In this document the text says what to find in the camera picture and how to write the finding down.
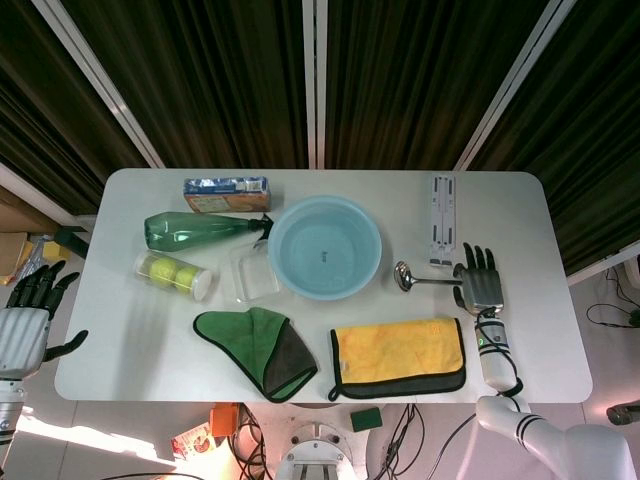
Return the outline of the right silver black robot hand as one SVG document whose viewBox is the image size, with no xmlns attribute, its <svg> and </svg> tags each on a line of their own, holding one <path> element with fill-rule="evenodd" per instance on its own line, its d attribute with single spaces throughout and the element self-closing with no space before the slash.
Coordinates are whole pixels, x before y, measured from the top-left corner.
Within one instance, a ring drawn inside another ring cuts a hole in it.
<svg viewBox="0 0 640 480">
<path fill-rule="evenodd" d="M 472 315 L 489 310 L 499 313 L 504 308 L 501 280 L 490 249 L 463 243 L 466 264 L 458 263 L 453 270 L 459 285 L 453 287 L 456 305 Z"/>
</svg>

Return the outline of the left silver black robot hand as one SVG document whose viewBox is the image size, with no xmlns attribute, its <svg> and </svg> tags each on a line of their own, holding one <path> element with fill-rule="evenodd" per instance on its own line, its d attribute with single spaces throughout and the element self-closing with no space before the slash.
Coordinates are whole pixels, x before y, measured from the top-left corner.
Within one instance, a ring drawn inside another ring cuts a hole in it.
<svg viewBox="0 0 640 480">
<path fill-rule="evenodd" d="M 80 274 L 58 276 L 66 265 L 61 260 L 43 265 L 13 288 L 1 309 L 1 379 L 17 382 L 37 373 L 43 363 L 77 350 L 89 332 L 79 331 L 70 341 L 50 346 L 51 323 L 67 288 Z"/>
</svg>

